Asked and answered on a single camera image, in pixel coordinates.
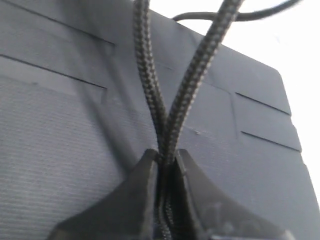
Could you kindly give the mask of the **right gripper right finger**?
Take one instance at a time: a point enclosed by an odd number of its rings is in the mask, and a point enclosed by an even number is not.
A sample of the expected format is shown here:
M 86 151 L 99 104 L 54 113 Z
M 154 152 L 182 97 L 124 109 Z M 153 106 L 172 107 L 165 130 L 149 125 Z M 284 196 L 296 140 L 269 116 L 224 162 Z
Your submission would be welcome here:
M 291 240 L 292 233 L 224 193 L 185 149 L 175 152 L 176 192 L 188 240 Z

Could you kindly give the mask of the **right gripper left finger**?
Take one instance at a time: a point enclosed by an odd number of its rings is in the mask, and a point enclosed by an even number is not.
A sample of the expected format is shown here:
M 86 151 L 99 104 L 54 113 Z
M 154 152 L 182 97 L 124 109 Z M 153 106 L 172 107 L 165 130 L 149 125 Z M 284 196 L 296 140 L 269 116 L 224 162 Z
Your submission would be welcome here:
M 129 176 L 98 203 L 58 223 L 50 240 L 151 240 L 158 154 L 147 149 Z

